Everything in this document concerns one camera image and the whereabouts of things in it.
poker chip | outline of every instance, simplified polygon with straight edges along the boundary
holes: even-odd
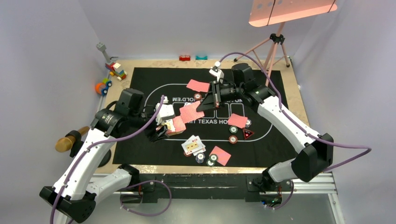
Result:
[[[216,154],[212,154],[212,155],[209,156],[209,159],[210,159],[211,161],[213,161],[213,162],[216,162],[217,159],[218,159],[218,157],[217,157]]]
[[[206,161],[206,164],[207,164],[209,167],[213,167],[213,166],[214,166],[214,163],[215,163],[215,162],[213,162],[212,160]]]
[[[238,138],[237,138],[235,135],[231,135],[231,136],[228,138],[228,141],[229,141],[231,144],[235,144],[235,143],[238,142]]]
[[[187,157],[191,156],[191,154],[187,155],[185,152],[183,152],[183,153],[184,153],[184,155],[187,156]]]
[[[236,126],[231,126],[231,127],[230,127],[230,132],[233,133],[233,134],[235,134],[235,133],[238,132],[238,128],[237,128]]]
[[[202,99],[201,94],[195,93],[195,94],[194,94],[194,99],[195,99],[195,100],[201,100],[201,99]]]
[[[197,163],[203,163],[205,160],[205,154],[203,153],[199,153],[196,157],[195,157],[195,161],[197,161]]]
[[[251,125],[252,125],[252,121],[251,121],[250,119],[247,119],[245,128],[248,128],[248,127],[250,127]]]

robotic arm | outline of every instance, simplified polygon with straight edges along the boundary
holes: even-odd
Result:
[[[73,156],[77,155],[69,168],[53,186],[43,187],[40,197],[50,205],[56,203],[58,211],[81,223],[92,214],[96,204],[104,198],[119,189],[140,183],[139,170],[129,165],[121,165],[100,181],[89,183],[99,163],[114,145],[114,141],[98,144],[92,148],[89,146],[94,142],[119,138],[131,127],[141,128],[150,120],[153,121],[144,130],[147,138],[151,142],[167,138],[167,127],[158,126],[157,121],[174,117],[173,109],[170,112],[169,107],[161,107],[156,113],[153,108],[150,112],[147,109],[143,112],[143,102],[142,92],[125,89],[118,101],[98,111],[85,142],[81,143],[81,150],[78,147],[78,151],[72,153]],[[68,181],[65,181],[71,170],[74,171]],[[61,217],[57,223],[64,223],[64,221]]]
[[[333,142],[329,134],[319,135],[285,107],[282,112],[279,108],[279,98],[268,87],[257,84],[252,68],[246,63],[236,64],[232,67],[233,82],[228,82],[223,78],[224,73],[219,67],[220,63],[216,63],[210,70],[217,80],[210,83],[210,89],[197,111],[214,110],[227,101],[242,99],[244,105],[249,106],[274,124],[298,153],[295,159],[274,164],[264,170],[261,180],[253,182],[256,187],[266,192],[277,189],[283,180],[299,178],[309,182],[331,165],[332,146],[305,135],[283,113],[287,113],[294,122],[305,127],[308,133]],[[96,204],[104,198],[119,189],[140,183],[139,170],[129,165],[121,165],[115,172],[100,181],[89,183],[100,161],[114,142],[98,144],[90,149],[88,147],[94,142],[119,138],[131,127],[141,128],[150,120],[152,122],[144,130],[148,139],[154,142],[167,138],[167,126],[158,124],[162,120],[168,120],[175,116],[173,107],[163,105],[164,107],[155,113],[154,108],[151,109],[152,111],[147,109],[143,111],[143,99],[142,92],[125,89],[118,101],[97,112],[85,142],[81,142],[82,150],[78,149],[72,153],[72,155],[77,155],[69,168],[53,186],[43,187],[40,197],[50,205],[56,204],[58,211],[74,219],[77,223],[82,223],[92,214]],[[110,109],[112,105],[115,105],[114,110]],[[68,181],[65,181],[71,170],[74,172]],[[60,218],[58,221],[64,223],[65,219]]]
[[[219,62],[212,67],[211,74],[223,77],[219,69]],[[333,146],[321,143],[302,132],[283,113],[287,113],[294,122],[305,127],[307,133],[318,136],[320,139],[333,142],[329,134],[320,135],[300,121],[285,106],[283,112],[279,108],[279,98],[264,85],[258,85],[252,68],[246,63],[236,64],[232,67],[233,82],[222,78],[213,81],[197,111],[208,111],[219,108],[225,102],[241,99],[243,104],[249,106],[260,116],[271,122],[292,144],[297,157],[280,162],[267,168],[262,173],[261,182],[255,183],[265,191],[273,191],[281,181],[299,178],[309,182],[313,177],[332,164]]]

red poker chip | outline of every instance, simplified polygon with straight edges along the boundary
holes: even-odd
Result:
[[[194,99],[195,99],[195,100],[201,100],[201,99],[202,99],[201,94],[195,93],[195,94],[194,94]]]
[[[185,152],[183,152],[183,153],[184,153],[184,155],[185,155],[185,156],[187,156],[187,157],[189,157],[189,156],[191,156],[191,155],[192,155],[192,154],[189,154],[189,155],[187,155]]]
[[[231,136],[228,138],[228,141],[229,141],[231,144],[235,144],[235,143],[238,142],[238,138],[237,138],[235,135],[231,135]]]

tripod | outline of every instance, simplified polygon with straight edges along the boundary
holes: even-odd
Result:
[[[269,36],[269,38],[265,39],[263,42],[257,44],[257,45],[254,46],[252,49],[250,49],[250,50],[248,50],[247,52],[245,52],[245,54],[248,54],[248,53],[250,53],[250,52],[253,52],[253,54],[256,56],[258,62],[260,63],[260,65],[261,65],[264,69],[267,69],[267,65],[268,65],[269,59],[271,58],[271,62],[269,63],[269,68],[268,68],[268,77],[271,76],[272,66],[274,66],[274,64],[278,63],[278,62],[279,62],[280,60],[282,60],[283,58],[284,58],[285,61],[286,61],[286,67],[290,67],[290,63],[289,63],[289,60],[288,60],[288,58],[287,58],[285,46],[284,46],[284,44],[283,44],[285,38],[284,38],[284,36],[281,34],[282,29],[283,29],[285,23],[286,23],[286,22],[281,22],[281,25],[279,26],[279,29],[278,29],[278,31],[276,32],[276,34],[271,34],[271,35]],[[259,46],[265,44],[265,43],[268,42],[269,40],[272,40],[274,43],[272,44],[271,49],[269,49],[267,58],[265,59],[265,63],[264,63],[264,65],[263,65],[263,64],[261,63],[261,61],[260,61],[258,55],[256,54],[255,49],[258,48]],[[282,47],[283,56],[282,56],[279,60],[277,60],[276,62],[274,62],[276,50],[277,50],[277,47],[278,47],[279,44],[280,44],[281,47]],[[242,58],[242,57],[243,57],[243,56],[237,57],[236,59],[234,59],[234,62],[237,62],[237,61],[238,61],[240,58]]]

white wall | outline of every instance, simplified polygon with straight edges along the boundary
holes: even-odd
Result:
[[[80,0],[89,22],[111,56],[171,58],[205,52],[219,58],[245,52],[275,33],[278,24],[249,25],[252,0]],[[283,34],[293,55],[314,17],[287,22]],[[270,44],[257,50],[267,56]]]
[[[310,124],[373,151],[334,175],[346,223],[394,223],[396,2],[339,1],[318,16],[293,67]],[[335,162],[357,150],[335,149]]]
[[[71,162],[54,145],[90,124],[104,58],[77,0],[2,2],[0,30],[0,223],[48,223],[39,192]]]

